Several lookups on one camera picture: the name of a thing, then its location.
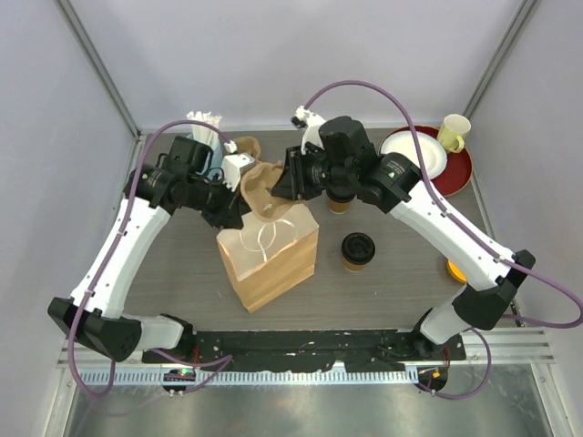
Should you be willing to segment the black coffee cup lid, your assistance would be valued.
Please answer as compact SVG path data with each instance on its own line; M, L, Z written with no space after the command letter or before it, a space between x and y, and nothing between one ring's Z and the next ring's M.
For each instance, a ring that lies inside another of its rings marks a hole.
M353 232L346 235L341 244L343 258L354 265L369 263L376 252L373 239L365 233Z

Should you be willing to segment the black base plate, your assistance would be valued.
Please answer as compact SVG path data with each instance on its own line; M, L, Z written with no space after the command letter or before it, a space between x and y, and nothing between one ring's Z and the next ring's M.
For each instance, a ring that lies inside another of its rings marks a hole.
M466 359L460 335L432 346L418 333L402 330L198 331L184 347L164 352L168 358L145 351L142 361L206 363L214 371L217 360L231 356L227 371L311 373L329 371L338 361L348 372L359 372L401 370L408 361Z

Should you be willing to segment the aluminium frame rail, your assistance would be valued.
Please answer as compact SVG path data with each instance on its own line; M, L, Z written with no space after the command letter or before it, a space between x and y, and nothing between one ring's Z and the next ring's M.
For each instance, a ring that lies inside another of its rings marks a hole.
M211 386L426 384L442 389L463 365L551 364L539 328L497 328L453 337L424 358L404 330L199 331L186 357L134 351L109 372L110 360L77 346L80 379L92 389L113 382L159 384L180 391L202 381Z

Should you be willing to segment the light blue straw holder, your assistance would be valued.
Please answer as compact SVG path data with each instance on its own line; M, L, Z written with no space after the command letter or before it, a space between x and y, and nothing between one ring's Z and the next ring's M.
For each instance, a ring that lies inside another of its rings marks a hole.
M200 174L209 173L213 169L221 167L223 148L219 136L214 131L191 132L188 134L188 138L196 140L211 149L211 152L206 156L204 165L199 170Z

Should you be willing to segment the pale yellow mug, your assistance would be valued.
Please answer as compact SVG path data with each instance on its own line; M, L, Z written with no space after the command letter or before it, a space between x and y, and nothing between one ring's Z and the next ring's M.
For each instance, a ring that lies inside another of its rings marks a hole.
M447 153L460 153L465 148L465 138L471 127L468 118L450 114L444 118L436 139Z

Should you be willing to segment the cardboard cup carrier stack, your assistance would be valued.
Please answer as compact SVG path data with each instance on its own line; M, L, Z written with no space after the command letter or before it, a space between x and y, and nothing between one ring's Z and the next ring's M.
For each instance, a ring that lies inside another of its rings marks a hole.
M256 137L237 137L234 142L240 154L247 154L257 161L261 160L261 145Z

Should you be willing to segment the white paper plate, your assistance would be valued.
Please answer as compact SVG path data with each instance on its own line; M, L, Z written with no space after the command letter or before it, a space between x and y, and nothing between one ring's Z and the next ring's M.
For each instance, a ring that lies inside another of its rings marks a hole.
M430 180L441 175L447 164L447 154L441 144L433 137L417 132L424 167ZM388 136L380 146L380 153L399 153L419 166L419 160L414 145L412 133L408 130L396 132Z

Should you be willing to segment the brown paper bag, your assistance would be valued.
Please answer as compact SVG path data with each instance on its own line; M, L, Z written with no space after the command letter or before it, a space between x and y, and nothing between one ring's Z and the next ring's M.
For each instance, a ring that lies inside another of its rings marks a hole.
M217 244L230 284L249 313L308 279L315 271L320 226L296 204L273 222L243 216L243 229L224 229Z

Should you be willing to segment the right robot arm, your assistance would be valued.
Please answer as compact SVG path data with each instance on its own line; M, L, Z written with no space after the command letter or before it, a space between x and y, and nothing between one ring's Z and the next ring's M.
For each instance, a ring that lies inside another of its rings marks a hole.
M302 142L287 148L283 172L271 189L274 197L309 200L324 190L354 195L414 229L465 274L466 285L416 323L414 354L430 360L465 330L492 330L535 257L501 246L457 217L424 179L423 166L398 151L376 151L361 122L347 116L326 121L313 114L291 121L302 130Z

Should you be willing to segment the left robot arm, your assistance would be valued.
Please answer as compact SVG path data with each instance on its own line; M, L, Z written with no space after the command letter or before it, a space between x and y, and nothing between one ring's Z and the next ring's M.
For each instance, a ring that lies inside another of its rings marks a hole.
M69 340L114 362L134 351L162 350L171 361L187 361L195 349L190 323L168 314L125 313L130 286L148 250L179 208L200 212L217 229L241 229L245 212L241 177L257 161L229 144L214 167L211 147L175 137L155 164L131 172L118 217L86 276L69 298L54 298L47 313Z

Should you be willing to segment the single cardboard cup carrier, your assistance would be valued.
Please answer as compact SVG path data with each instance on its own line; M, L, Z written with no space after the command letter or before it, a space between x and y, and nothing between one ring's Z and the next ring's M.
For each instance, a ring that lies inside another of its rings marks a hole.
M249 170L240 181L240 193L251 208L251 212L261 221L273 222L280 219L294 202L274 197L271 189L283 173L283 163L260 162Z

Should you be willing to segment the brown paper cup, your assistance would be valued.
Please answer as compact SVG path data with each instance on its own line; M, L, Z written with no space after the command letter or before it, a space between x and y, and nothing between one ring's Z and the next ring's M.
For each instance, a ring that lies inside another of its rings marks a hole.
M350 272L358 272L363 270L370 263L369 259L365 260L354 260L343 258L344 267Z
M333 214L343 214L347 212L350 209L351 204L351 200L337 201L332 198L328 199L328 208Z

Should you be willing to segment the orange bowl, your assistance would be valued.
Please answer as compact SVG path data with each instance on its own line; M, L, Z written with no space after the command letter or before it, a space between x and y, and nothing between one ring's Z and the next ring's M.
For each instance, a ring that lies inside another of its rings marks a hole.
M463 284L466 283L466 277L464 273L454 264L452 260L449 259L445 265L447 272L454 280Z

